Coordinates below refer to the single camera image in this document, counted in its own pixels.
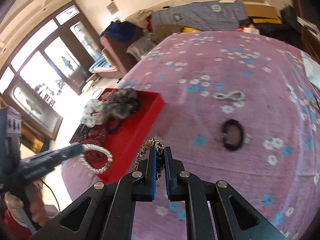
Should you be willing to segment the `red sleeve left forearm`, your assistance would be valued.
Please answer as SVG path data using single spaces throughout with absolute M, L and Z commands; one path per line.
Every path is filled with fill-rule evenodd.
M 17 240 L 28 240 L 32 236 L 31 231 L 18 223 L 8 209 L 4 213 L 4 223 Z

